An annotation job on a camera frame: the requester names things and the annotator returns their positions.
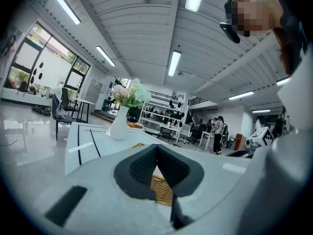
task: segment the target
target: floor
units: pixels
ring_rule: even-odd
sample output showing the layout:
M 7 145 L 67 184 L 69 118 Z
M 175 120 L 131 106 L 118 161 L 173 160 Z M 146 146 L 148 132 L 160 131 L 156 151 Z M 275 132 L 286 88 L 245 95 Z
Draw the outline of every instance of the floor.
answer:
M 33 112 L 30 106 L 6 102 L 1 102 L 0 110 L 1 168 L 16 193 L 32 204 L 49 185 L 64 178 L 69 125 L 59 124 L 56 141 L 55 120 L 52 117 L 41 116 Z M 89 123 L 111 125 L 93 115 L 89 116 Z M 198 143 L 179 143 L 186 149 L 211 153 L 210 148 L 204 151 L 206 140 L 201 146 Z M 222 151 L 222 155 L 230 152 L 227 149 Z

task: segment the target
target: woven basket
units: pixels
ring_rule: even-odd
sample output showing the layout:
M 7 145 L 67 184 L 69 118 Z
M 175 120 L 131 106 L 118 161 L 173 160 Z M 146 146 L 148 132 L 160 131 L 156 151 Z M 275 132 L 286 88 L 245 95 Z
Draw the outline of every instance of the woven basket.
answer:
M 144 146 L 143 143 L 137 143 L 130 148 Z M 166 206 L 172 206 L 173 192 L 165 179 L 157 174 L 152 175 L 150 189 L 156 192 L 156 202 Z

